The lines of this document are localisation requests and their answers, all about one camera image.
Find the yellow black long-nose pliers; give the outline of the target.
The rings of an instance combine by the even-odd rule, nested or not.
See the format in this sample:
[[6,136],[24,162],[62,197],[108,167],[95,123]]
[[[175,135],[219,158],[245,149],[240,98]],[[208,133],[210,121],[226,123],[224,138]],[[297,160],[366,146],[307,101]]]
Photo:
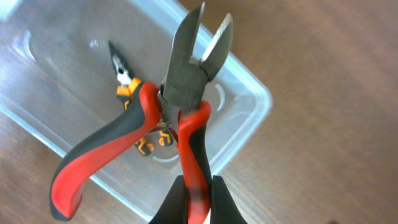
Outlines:
[[[127,110],[133,102],[134,92],[138,84],[142,83],[142,80],[135,77],[125,56],[110,40],[108,41],[108,46],[112,67],[119,82],[116,97],[123,104],[124,110]],[[165,116],[159,121],[158,129],[155,129],[155,132],[159,135],[159,145],[169,147],[174,143],[174,139],[168,129],[159,129],[163,124],[167,124]]]

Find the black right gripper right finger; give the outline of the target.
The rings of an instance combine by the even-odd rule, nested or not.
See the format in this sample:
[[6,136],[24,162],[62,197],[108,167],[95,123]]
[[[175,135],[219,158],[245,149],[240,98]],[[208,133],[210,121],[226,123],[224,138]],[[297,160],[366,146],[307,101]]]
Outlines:
[[224,179],[214,175],[211,186],[211,224],[247,224],[238,210]]

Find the red handled cutting pliers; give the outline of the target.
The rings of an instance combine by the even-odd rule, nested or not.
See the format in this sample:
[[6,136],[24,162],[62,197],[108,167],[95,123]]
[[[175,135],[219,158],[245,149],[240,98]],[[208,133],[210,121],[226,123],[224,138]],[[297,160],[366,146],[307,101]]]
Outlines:
[[175,31],[167,72],[160,85],[138,84],[127,110],[73,147],[58,165],[50,184],[52,217],[67,222],[81,204],[85,182],[144,136],[158,129],[165,116],[177,142],[182,176],[188,191],[188,223],[203,223],[211,210],[213,178],[205,149],[211,105],[205,87],[224,65],[233,40],[233,18],[227,14],[201,58],[193,49],[204,5],[190,11]]

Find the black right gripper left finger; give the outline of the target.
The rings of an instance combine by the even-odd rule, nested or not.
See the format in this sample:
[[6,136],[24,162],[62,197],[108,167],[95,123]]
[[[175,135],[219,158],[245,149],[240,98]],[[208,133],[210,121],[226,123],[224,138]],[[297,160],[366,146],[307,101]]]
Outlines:
[[188,191],[182,175],[177,176],[149,224],[187,224]]

